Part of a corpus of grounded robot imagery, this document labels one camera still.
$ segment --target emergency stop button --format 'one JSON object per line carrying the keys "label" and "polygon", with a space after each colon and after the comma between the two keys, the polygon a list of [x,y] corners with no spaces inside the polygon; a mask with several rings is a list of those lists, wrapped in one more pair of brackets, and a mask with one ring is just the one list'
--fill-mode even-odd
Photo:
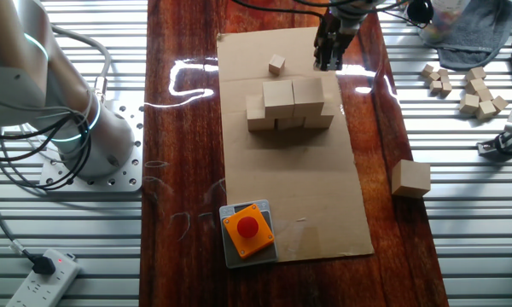
{"label": "emergency stop button", "polygon": [[242,259],[275,241],[270,226],[256,204],[225,218],[223,223]]}

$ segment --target wooden cube pile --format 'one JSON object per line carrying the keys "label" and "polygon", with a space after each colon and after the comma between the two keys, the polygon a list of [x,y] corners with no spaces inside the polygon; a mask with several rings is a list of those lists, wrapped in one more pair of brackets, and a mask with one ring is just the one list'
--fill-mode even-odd
{"label": "wooden cube pile", "polygon": [[[446,69],[439,69],[435,72],[434,67],[426,65],[421,75],[428,79],[432,94],[440,93],[445,97],[451,93],[450,77]],[[475,114],[480,120],[499,114],[509,105],[501,96],[493,97],[484,83],[485,78],[486,72],[483,67],[472,68],[468,71],[465,76],[467,80],[466,95],[461,99],[459,105],[460,112]]]}
{"label": "wooden cube pile", "polygon": [[[284,58],[273,55],[269,71],[280,75]],[[333,109],[324,103],[320,78],[263,82],[263,95],[247,96],[249,131],[291,128],[328,129]]]}
{"label": "wooden cube pile", "polygon": [[443,97],[446,97],[451,93],[452,88],[447,69],[439,69],[435,72],[434,67],[427,64],[423,68],[421,75],[428,79],[431,94],[441,94]]}
{"label": "wooden cube pile", "polygon": [[466,75],[466,95],[462,98],[459,111],[476,114],[480,120],[489,119],[499,114],[509,104],[501,97],[493,97],[487,89],[484,79],[486,72],[483,67],[472,68]]}

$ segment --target small wooden cube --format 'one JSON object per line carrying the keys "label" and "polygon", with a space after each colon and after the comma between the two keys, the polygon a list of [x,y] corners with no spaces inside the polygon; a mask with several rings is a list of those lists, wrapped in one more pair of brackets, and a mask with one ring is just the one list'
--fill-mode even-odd
{"label": "small wooden cube", "polygon": [[264,82],[265,117],[288,119],[294,115],[292,80]]}
{"label": "small wooden cube", "polygon": [[442,97],[446,97],[451,93],[452,90],[453,88],[451,87],[450,83],[442,83],[442,91],[440,92],[440,94],[442,95]]}
{"label": "small wooden cube", "polygon": [[475,95],[467,94],[465,95],[461,103],[459,104],[459,111],[463,113],[469,113],[473,114],[478,110],[478,107],[480,106],[480,98]]}
{"label": "small wooden cube", "polygon": [[270,60],[269,70],[271,73],[277,76],[281,74],[284,69],[284,63],[286,59],[280,55],[273,55]]}
{"label": "small wooden cube", "polygon": [[277,130],[301,128],[304,126],[305,118],[275,119]]}
{"label": "small wooden cube", "polygon": [[486,84],[484,83],[484,80],[482,79],[474,79],[467,82],[467,85],[465,86],[465,90],[467,91],[467,94],[473,95],[476,94],[478,90],[487,89]]}
{"label": "small wooden cube", "polygon": [[323,111],[324,91],[320,78],[292,81],[294,89],[294,117],[318,116]]}
{"label": "small wooden cube", "polygon": [[440,75],[440,77],[444,77],[444,76],[449,76],[450,74],[448,73],[447,69],[444,69],[444,68],[440,68],[438,70],[438,75]]}
{"label": "small wooden cube", "polygon": [[467,81],[475,80],[475,79],[484,79],[486,78],[486,72],[484,72],[484,67],[475,67],[468,71],[465,78]]}
{"label": "small wooden cube", "polygon": [[304,128],[328,129],[332,125],[332,120],[334,120],[334,107],[325,103],[320,115],[305,118]]}
{"label": "small wooden cube", "polygon": [[393,195],[421,198],[430,191],[430,164],[400,160],[393,168]]}
{"label": "small wooden cube", "polygon": [[442,83],[440,81],[433,81],[430,83],[430,93],[438,94],[442,90]]}
{"label": "small wooden cube", "polygon": [[249,131],[273,130],[275,120],[265,117],[264,97],[247,96],[247,124]]}
{"label": "small wooden cube", "polygon": [[440,75],[438,75],[437,72],[432,72],[430,75],[428,75],[428,82],[432,83],[433,81],[440,80]]}
{"label": "small wooden cube", "polygon": [[478,90],[476,95],[480,98],[480,102],[493,100],[493,95],[488,89]]}
{"label": "small wooden cube", "polygon": [[423,68],[423,70],[421,71],[421,75],[424,78],[428,78],[428,76],[430,76],[430,74],[433,73],[433,71],[434,71],[434,67],[427,64],[427,65],[425,65],[425,68]]}
{"label": "small wooden cube", "polygon": [[497,109],[493,115],[501,113],[509,105],[501,96],[497,96],[492,102],[493,106]]}
{"label": "small wooden cube", "polygon": [[488,119],[493,116],[496,111],[497,109],[493,106],[493,102],[483,101],[480,102],[480,106],[478,107],[478,110],[476,110],[476,117],[479,120]]}

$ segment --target metal grating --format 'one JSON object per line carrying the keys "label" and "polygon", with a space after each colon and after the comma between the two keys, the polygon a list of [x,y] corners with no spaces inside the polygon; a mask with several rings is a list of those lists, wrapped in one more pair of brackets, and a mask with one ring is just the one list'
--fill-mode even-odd
{"label": "metal grating", "polygon": [[[63,0],[44,1],[44,6],[52,22],[109,47],[108,99],[143,101],[146,1]],[[451,75],[453,91],[447,99],[429,97],[418,75],[427,63],[439,66],[436,51],[422,45],[414,27],[386,14],[380,18],[414,158],[432,164],[433,189],[426,206],[450,305],[512,306],[512,160],[491,163],[478,156],[475,146],[501,132],[509,112],[482,125],[458,114],[462,73]],[[92,84],[102,66],[99,53],[69,38],[58,40]],[[492,94],[509,102],[511,43],[512,35],[486,67]],[[23,142],[8,145],[19,154],[28,149]],[[43,162],[38,156],[18,166],[39,180]],[[42,199],[0,173],[0,206],[9,227],[32,252],[54,247],[78,256],[83,269],[60,306],[138,306],[140,195]],[[59,230],[51,234],[50,229]],[[8,245],[0,230],[0,306],[30,270]]]}

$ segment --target white power strip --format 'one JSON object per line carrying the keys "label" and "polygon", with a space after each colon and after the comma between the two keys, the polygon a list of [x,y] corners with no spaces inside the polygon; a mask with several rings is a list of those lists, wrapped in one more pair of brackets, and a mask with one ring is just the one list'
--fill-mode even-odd
{"label": "white power strip", "polygon": [[74,256],[56,250],[47,250],[45,257],[55,265],[53,275],[40,275],[33,271],[20,285],[6,307],[55,307],[79,272]]}

